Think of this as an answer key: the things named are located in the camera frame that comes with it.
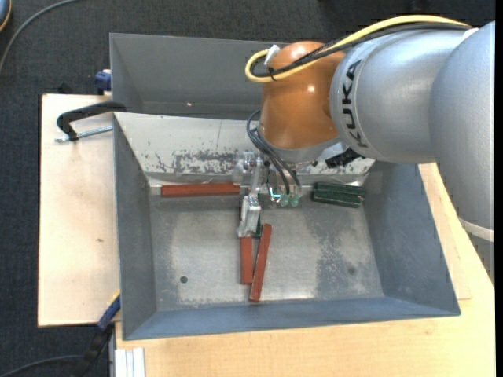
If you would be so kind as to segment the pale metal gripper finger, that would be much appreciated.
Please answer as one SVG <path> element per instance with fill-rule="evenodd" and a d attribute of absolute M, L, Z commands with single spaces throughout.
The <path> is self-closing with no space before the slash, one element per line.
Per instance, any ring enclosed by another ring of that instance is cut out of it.
<path fill-rule="evenodd" d="M 240 224 L 237 227 L 237 235 L 241 237 L 254 236 L 259 227 L 261 206 L 258 196 L 245 196 L 240 208 Z"/>
<path fill-rule="evenodd" d="M 245 195 L 258 195 L 263 179 L 263 157 L 253 151 L 243 151 L 237 155 L 234 166 L 234 184 Z"/>

